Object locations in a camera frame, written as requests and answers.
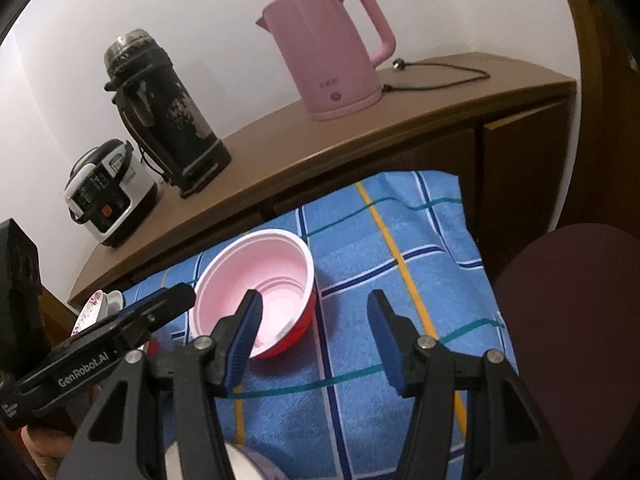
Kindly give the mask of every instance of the kettle spout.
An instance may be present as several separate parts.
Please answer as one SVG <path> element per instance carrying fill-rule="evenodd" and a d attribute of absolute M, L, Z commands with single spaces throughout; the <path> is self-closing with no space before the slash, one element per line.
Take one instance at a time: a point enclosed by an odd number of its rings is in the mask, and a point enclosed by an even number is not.
<path fill-rule="evenodd" d="M 264 21 L 264 16 L 258 18 L 258 21 L 255 22 L 258 27 L 262 27 L 267 32 L 270 32 L 269 27 L 267 27 L 267 22 Z"/>

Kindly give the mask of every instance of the pink electric kettle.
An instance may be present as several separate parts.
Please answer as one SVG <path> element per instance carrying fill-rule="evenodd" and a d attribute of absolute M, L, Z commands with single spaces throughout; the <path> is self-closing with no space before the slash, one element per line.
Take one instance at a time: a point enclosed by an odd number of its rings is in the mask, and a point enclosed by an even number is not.
<path fill-rule="evenodd" d="M 382 97 L 376 67 L 396 49 L 396 38 L 375 0 L 360 0 L 382 46 L 368 54 L 344 0 L 274 0 L 256 22 L 282 53 L 311 116 L 332 119 Z"/>

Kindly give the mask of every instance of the bowl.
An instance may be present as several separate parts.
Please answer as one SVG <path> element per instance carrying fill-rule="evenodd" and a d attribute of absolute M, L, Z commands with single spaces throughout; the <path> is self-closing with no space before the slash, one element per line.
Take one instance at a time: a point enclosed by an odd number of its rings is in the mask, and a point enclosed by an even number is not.
<path fill-rule="evenodd" d="M 196 284 L 189 311 L 194 337 L 209 335 L 236 312 L 250 288 L 262 295 L 262 322 L 250 357 L 270 357 L 295 344 L 313 318 L 318 294 L 306 244 L 281 229 L 247 234 L 225 248 Z"/>

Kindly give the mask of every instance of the kettle base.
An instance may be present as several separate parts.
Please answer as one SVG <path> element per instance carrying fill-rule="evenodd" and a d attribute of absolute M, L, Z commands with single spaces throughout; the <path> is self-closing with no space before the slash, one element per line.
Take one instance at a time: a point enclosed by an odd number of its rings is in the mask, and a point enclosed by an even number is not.
<path fill-rule="evenodd" d="M 338 117 L 342 117 L 344 115 L 353 114 L 359 110 L 363 110 L 364 108 L 368 108 L 371 105 L 374 105 L 382 98 L 382 88 L 376 90 L 372 95 L 365 97 L 364 99 L 360 99 L 354 103 L 350 103 L 345 106 L 341 106 L 339 108 L 334 108 L 333 110 L 326 110 L 324 112 L 309 112 L 311 118 L 316 121 L 328 121 L 329 119 L 335 119 Z"/>

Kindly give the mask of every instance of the black thermos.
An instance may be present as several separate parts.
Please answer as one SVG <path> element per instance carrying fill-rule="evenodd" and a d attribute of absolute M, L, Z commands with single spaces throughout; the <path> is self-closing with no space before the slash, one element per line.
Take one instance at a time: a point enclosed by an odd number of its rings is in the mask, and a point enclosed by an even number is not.
<path fill-rule="evenodd" d="M 202 190 L 231 156 L 174 71 L 167 53 L 146 31 L 120 36 L 104 54 L 113 103 L 143 157 L 186 198 Z"/>

